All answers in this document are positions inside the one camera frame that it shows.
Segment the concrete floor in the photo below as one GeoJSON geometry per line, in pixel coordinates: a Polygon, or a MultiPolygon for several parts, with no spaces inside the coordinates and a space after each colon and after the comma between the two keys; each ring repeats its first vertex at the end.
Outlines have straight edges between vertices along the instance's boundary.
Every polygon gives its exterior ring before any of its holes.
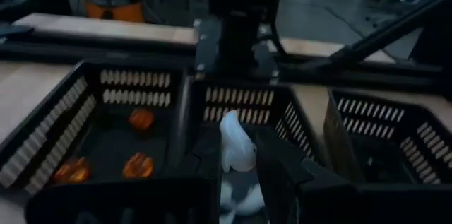
{"type": "MultiPolygon", "coordinates": [[[[83,5],[78,0],[70,0],[74,10],[83,14],[83,5]]],[[[191,25],[185,0],[163,0],[156,11],[170,25],[191,25]]],[[[280,0],[277,27],[283,37],[298,37],[308,40],[352,44],[375,29],[364,20],[366,15],[375,12],[369,8],[367,0],[280,0]]],[[[205,4],[196,8],[196,17],[207,14],[205,4]]],[[[405,36],[385,50],[396,59],[408,58],[419,35],[419,30],[405,36]]]]}

